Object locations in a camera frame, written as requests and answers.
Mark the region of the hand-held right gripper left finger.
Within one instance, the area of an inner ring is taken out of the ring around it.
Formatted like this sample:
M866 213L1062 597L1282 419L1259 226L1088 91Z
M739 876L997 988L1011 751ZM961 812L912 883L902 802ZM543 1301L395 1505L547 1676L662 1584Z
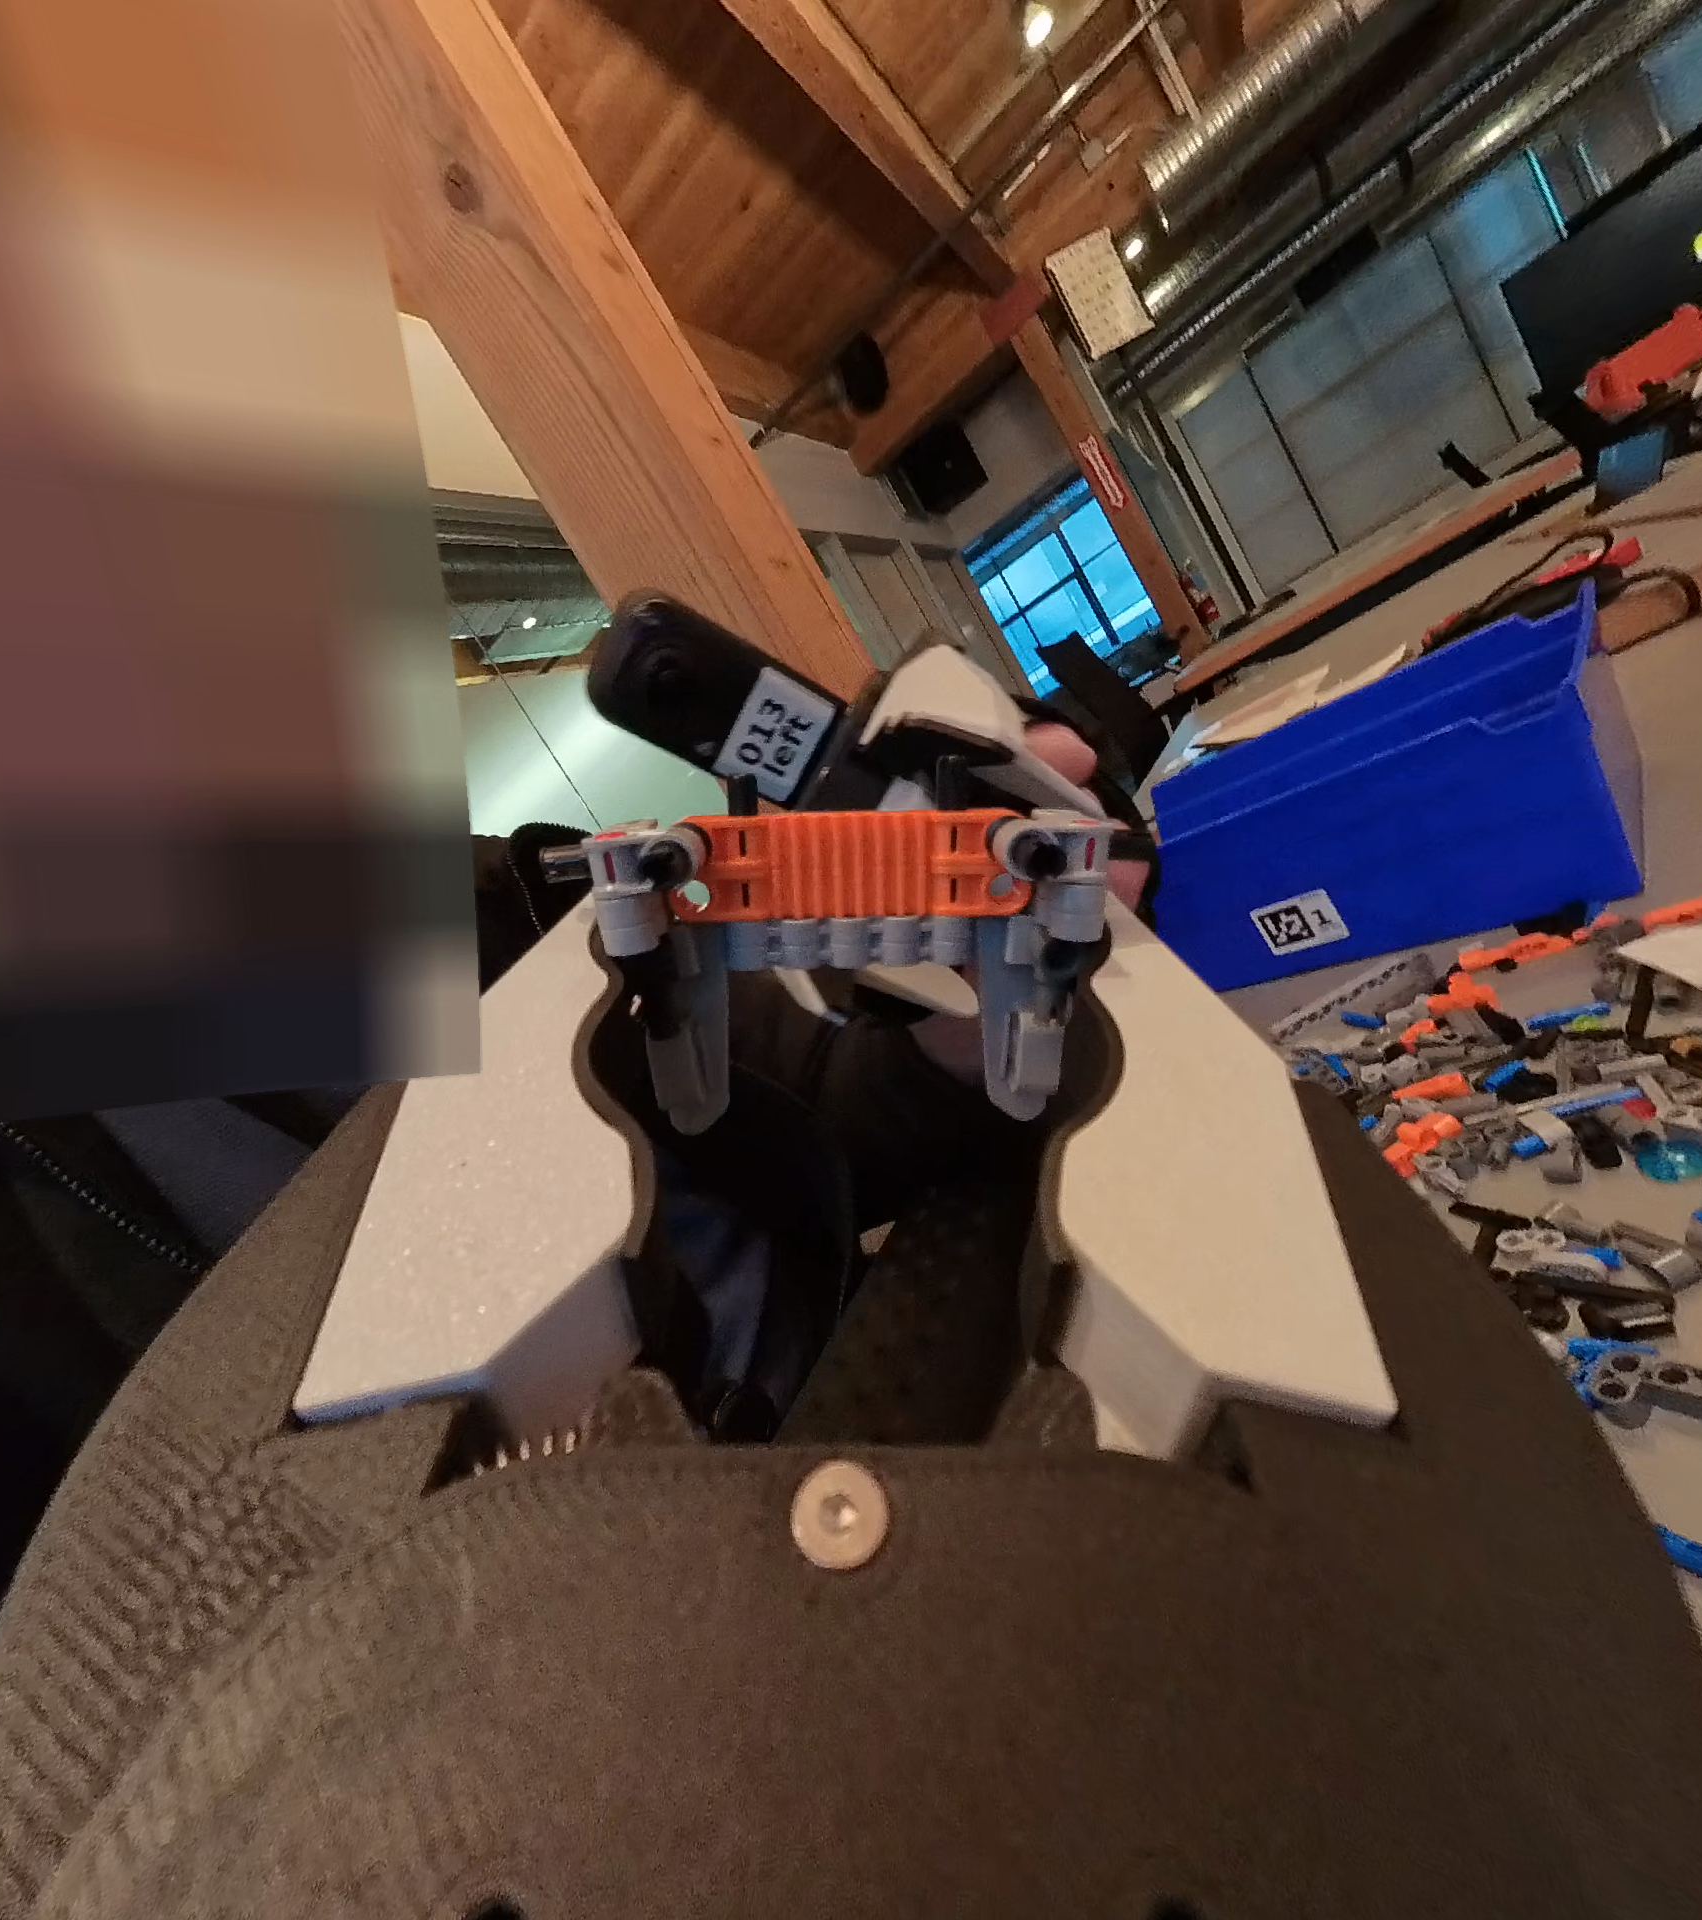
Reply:
M299 1422L472 1396L510 1438L562 1437L633 1365L655 1175L580 1052L614 999L592 918L565 916L482 997L480 1071L403 1091Z

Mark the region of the pile of loose brick parts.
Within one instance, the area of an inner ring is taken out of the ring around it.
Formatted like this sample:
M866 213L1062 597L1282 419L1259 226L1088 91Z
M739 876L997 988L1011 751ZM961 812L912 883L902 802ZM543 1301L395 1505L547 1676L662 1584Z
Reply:
M1618 956L1642 929L1601 915L1394 955L1272 991L1258 1025L1298 1078L1344 1097L1459 1240L1535 1343L1558 1425L1577 1425L1643 1508L1604 1435L1702 1425L1702 1359L1675 1344L1702 1287L1702 1204L1669 1234L1572 1199L1624 1172L1702 1189L1702 991ZM1702 1582L1702 1543L1650 1520L1680 1578Z

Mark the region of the black monitor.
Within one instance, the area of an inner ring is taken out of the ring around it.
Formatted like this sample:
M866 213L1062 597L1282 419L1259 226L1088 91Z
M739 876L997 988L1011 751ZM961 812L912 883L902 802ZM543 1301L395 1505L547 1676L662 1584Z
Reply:
M1501 298L1539 402L1580 391L1678 308L1702 311L1702 152L1539 252Z

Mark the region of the wooden post with red sign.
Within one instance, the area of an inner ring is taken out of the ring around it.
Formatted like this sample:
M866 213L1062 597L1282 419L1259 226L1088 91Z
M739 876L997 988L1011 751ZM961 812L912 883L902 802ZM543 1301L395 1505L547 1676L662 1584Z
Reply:
M1151 603L1159 628L1174 643L1174 656L1191 664L1210 644L1208 628L1183 586L1174 553L1151 521L1146 499L1127 476L1117 446L1067 368L1041 311L1036 307L1008 341L1032 392L1067 444L1077 475L1107 519Z

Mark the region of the orange grey toy brick assembly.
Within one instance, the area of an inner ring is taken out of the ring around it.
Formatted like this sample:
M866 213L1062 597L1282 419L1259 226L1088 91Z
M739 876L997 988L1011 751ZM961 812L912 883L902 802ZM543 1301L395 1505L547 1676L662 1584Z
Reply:
M1029 1123L1101 965L1111 839L1111 822L1060 809L720 814L601 831L540 865L590 886L678 1134L728 1109L734 975L918 965L974 970L986 1097Z

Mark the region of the blue plastic bin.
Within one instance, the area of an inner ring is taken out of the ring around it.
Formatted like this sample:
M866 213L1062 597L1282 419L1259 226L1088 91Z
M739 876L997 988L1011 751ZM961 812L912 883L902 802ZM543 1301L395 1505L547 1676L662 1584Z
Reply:
M1629 900L1642 804L1584 586L1159 781L1151 927L1231 993Z

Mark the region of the person's left hand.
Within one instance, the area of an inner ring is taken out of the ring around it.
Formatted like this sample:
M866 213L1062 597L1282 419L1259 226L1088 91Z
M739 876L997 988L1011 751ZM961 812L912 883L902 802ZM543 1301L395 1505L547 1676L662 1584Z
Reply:
M1157 853L1142 819L1125 792L1104 781L1100 754L1084 736L1067 723L1050 713L1040 713L1029 703L1025 709L1025 751L1071 788L1091 799L1094 810L1114 822L1106 855L1110 900L1121 903L1138 922L1149 925L1157 884Z

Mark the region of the loose papers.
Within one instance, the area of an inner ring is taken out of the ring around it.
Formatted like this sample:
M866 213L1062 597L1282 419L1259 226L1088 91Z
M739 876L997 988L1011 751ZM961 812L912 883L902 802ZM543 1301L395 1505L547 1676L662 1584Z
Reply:
M1214 756L1227 748L1259 741L1295 718L1328 709L1371 684L1378 684L1415 659L1408 644L1365 663L1364 668L1339 678L1329 678L1329 668L1317 667L1309 672L1261 695L1229 717L1205 725L1181 751L1183 756Z

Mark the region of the metal ventilation duct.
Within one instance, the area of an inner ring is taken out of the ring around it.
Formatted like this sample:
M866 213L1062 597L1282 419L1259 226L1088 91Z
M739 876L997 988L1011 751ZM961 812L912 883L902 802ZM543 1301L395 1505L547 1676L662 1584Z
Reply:
M1301 4L1142 165L1170 252L1140 300L1161 328L1258 277L1406 224L1606 80L1698 4Z

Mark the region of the orange case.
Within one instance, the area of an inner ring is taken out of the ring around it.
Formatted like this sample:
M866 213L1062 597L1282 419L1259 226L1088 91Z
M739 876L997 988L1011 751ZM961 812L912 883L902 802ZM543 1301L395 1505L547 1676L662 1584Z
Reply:
M1702 371L1702 307L1682 303L1671 316L1625 348L1594 362L1582 380L1584 406L1598 419L1628 421Z

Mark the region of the wooden pillar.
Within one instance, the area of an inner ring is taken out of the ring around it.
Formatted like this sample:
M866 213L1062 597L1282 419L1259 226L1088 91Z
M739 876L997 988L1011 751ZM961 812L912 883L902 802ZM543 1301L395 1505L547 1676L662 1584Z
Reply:
M394 284L604 603L856 695L864 641L496 15L338 11Z

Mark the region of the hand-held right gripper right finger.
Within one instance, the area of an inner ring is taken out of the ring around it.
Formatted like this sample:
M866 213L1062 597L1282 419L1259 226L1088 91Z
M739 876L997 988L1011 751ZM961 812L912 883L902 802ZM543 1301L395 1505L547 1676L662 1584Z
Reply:
M1382 1430L1395 1394L1334 1203L1269 1044L1136 915L1080 1010L1110 1091L1057 1145L1048 1223L1067 1266L1053 1357L1104 1453L1174 1463L1224 1405Z

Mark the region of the black wall speaker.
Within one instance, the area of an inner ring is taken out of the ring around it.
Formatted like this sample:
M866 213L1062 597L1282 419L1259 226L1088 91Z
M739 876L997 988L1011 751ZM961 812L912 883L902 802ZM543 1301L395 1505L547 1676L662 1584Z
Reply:
M988 487L980 452L959 421L923 428L886 464L881 479L909 519L948 519Z

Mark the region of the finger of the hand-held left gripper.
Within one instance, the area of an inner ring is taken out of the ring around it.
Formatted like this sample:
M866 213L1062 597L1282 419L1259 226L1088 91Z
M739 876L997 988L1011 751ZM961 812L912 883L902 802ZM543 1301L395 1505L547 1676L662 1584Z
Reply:
M1004 806L1025 816L1106 809L1027 743L1027 717L970 654L923 643L878 684L858 721L858 769L878 781L878 810Z
M974 1029L980 1023L977 995L970 979L951 968L774 968L770 979L800 1013L831 1027L845 1027L856 1018L906 1029L929 1023Z

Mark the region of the black office chair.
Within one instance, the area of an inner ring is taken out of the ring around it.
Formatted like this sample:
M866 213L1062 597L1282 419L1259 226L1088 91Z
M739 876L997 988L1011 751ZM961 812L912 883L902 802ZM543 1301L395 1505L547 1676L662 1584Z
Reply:
M1100 767L1134 791L1170 746L1164 718L1077 633L1040 644L1036 656L1060 691L1055 701L1070 709L1096 748Z

